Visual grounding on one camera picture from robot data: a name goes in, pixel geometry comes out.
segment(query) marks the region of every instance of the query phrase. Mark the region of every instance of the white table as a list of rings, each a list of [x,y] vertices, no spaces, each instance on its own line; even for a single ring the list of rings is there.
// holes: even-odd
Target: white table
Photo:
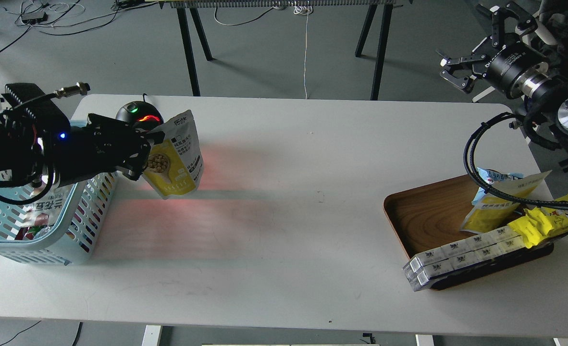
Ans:
[[[138,99],[88,96],[74,117]],[[467,137],[504,106],[148,101],[165,117],[194,112],[200,190],[163,201],[121,180],[86,265],[0,258],[0,317],[568,337],[568,238],[546,258],[414,293],[383,212],[387,195],[462,175]],[[520,133],[487,135],[478,164],[537,172]]]

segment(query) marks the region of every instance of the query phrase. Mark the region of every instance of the snack bag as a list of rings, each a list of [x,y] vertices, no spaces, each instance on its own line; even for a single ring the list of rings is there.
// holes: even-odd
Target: snack bag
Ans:
[[[178,114],[152,130],[156,131],[165,137],[149,153],[145,180],[163,199],[196,190],[203,175],[203,156],[192,111]]]
[[[502,174],[498,171],[494,171],[493,169],[482,169],[477,167],[478,175],[487,183],[493,184],[496,182],[503,182],[504,180],[517,180],[522,179],[523,175],[521,173],[508,173]],[[472,200],[472,205],[477,204],[483,197],[485,197],[486,193],[482,189],[482,187],[478,188],[477,194],[475,195],[474,199]]]
[[[64,203],[71,192],[71,186],[62,186],[49,191],[43,198],[23,207],[25,216],[22,222],[16,225],[19,232],[15,240],[32,240],[45,236],[62,213]],[[32,192],[32,195],[40,193],[40,189]]]
[[[538,173],[517,180],[504,180],[496,182],[494,187],[498,190],[516,197],[525,198],[529,195],[551,171]],[[463,232],[473,232],[483,234],[503,226],[502,222],[510,215],[519,203],[506,201],[488,193],[474,208],[466,215],[460,230]]]
[[[568,201],[568,194],[556,201]],[[540,207],[525,210],[525,213],[526,215],[510,222],[508,226],[521,234],[528,249],[545,239],[568,232],[568,210]]]

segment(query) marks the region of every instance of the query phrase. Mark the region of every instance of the yellow package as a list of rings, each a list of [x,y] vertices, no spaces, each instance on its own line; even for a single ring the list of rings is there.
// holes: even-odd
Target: yellow package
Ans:
[[[509,195],[525,198],[549,175],[551,171],[533,174],[523,179],[496,182],[493,187]],[[483,234],[504,225],[504,220],[519,206],[488,193],[466,215],[460,228],[463,232]]]
[[[196,190],[203,175],[203,156],[192,112],[178,114],[155,131],[164,132],[165,138],[149,152],[145,180],[163,199]]]
[[[568,194],[556,199],[556,201],[568,202]],[[568,232],[568,210],[540,207],[525,210],[525,213],[526,215],[508,225],[515,232],[521,234],[523,243],[528,249],[545,239]]]

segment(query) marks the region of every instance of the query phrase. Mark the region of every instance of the black table leg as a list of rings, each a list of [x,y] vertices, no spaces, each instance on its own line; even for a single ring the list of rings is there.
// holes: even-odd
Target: black table leg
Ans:
[[[207,61],[213,61],[211,56],[211,50],[207,44],[207,38],[205,37],[205,31],[203,30],[203,24],[201,23],[201,17],[198,16],[198,11],[196,8],[190,9],[190,15],[192,15],[192,21],[194,22],[194,27],[197,29],[198,39],[201,41],[201,46],[203,46],[203,53],[205,53],[205,59]]]
[[[393,5],[385,4],[383,11],[383,23],[380,28],[380,38],[378,40],[378,54],[376,55],[376,68],[374,69],[374,83],[371,85],[370,100],[378,100],[380,81],[383,78],[384,54],[387,50],[387,39],[389,39],[389,28],[391,26],[392,14]]]
[[[194,64],[194,53],[192,53],[192,42],[190,42],[190,33],[188,31],[188,20],[185,17],[185,9],[177,9],[177,18],[179,20],[179,29],[181,30],[181,41],[184,44],[185,62],[188,65],[188,74],[190,75],[190,87],[192,87],[192,96],[201,96],[198,89],[197,68]]]
[[[367,15],[365,16],[365,22],[363,23],[363,29],[361,29],[361,36],[359,37],[359,42],[357,43],[357,50],[355,50],[355,57],[357,58],[360,57],[363,53],[363,46],[365,46],[367,34],[370,32],[370,26],[372,21],[374,20],[376,8],[378,8],[378,5],[370,5],[367,9]]]

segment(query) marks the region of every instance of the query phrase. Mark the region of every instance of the snack packaging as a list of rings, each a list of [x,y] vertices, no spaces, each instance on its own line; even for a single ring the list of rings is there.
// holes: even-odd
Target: snack packaging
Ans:
[[[508,173],[502,174],[498,171],[494,171],[493,169],[482,169],[477,167],[478,175],[487,183],[493,184],[495,182],[503,182],[504,180],[517,180],[522,179],[523,175],[521,173]],[[486,193],[482,189],[482,187],[478,188],[477,194],[475,195],[474,199],[472,200],[472,205],[477,204],[483,197],[485,197]]]
[[[71,191],[71,186],[62,186],[49,191],[43,198],[23,207],[23,222],[18,222],[19,232],[15,240],[32,240],[46,235],[62,213],[62,207]]]
[[[494,185],[500,191],[516,197],[525,198],[544,179],[550,171],[538,173],[517,180],[504,180]],[[460,228],[463,232],[483,234],[504,225],[504,220],[516,210],[519,203],[506,201],[488,193],[466,215]]]
[[[149,153],[145,180],[163,199],[196,190],[203,175],[203,156],[192,111],[178,114],[152,130],[156,131],[165,137]]]
[[[465,274],[525,247],[523,236],[504,226],[482,235],[426,250],[414,255],[402,268],[413,291],[431,288],[445,278]]]
[[[568,194],[556,201],[568,201]],[[525,210],[524,216],[510,222],[508,226],[521,235],[525,247],[530,249],[545,239],[568,232],[568,210],[546,207]]]

